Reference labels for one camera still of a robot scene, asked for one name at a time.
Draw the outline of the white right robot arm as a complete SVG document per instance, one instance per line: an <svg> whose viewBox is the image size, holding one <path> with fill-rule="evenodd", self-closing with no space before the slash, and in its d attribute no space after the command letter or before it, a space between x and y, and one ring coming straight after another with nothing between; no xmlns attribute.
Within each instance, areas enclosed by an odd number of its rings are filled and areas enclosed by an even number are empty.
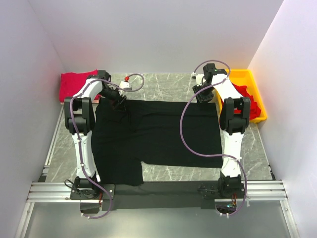
<svg viewBox="0 0 317 238"><path fill-rule="evenodd" d="M191 77L196 80L193 91L199 105L210 102L215 89L223 101L220 110L219 126L224 136L223 165L218 180L217 192L228 198L234 193L243 191L241 176L241 144L249 125L251 100L242 96L231 83L227 71L218 69L215 62L207 60L203 65L203 73L193 71Z"/></svg>

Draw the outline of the black t shirt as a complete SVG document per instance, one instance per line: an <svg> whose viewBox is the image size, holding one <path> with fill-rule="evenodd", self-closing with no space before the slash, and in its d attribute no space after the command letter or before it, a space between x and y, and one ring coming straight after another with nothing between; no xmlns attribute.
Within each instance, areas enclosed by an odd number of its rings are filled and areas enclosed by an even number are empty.
<svg viewBox="0 0 317 238"><path fill-rule="evenodd" d="M115 111L102 98L96 108L92 152L102 183L141 185L142 163L222 167L214 103L127 100L125 106Z"/></svg>

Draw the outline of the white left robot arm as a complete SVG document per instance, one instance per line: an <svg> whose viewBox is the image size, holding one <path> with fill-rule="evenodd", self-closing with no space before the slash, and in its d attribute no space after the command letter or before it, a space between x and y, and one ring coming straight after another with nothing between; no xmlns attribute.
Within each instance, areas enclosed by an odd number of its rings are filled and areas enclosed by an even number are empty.
<svg viewBox="0 0 317 238"><path fill-rule="evenodd" d="M123 91L132 90L128 76L118 86L112 86L111 75L100 70L96 75L89 75L78 92L64 100L65 127L72 135L77 162L76 178L71 183L73 196L96 199L106 192L105 188L101 188L101 179L92 153L92 132L95 127L92 102L100 94L110 99L112 105L118 109L126 100Z"/></svg>

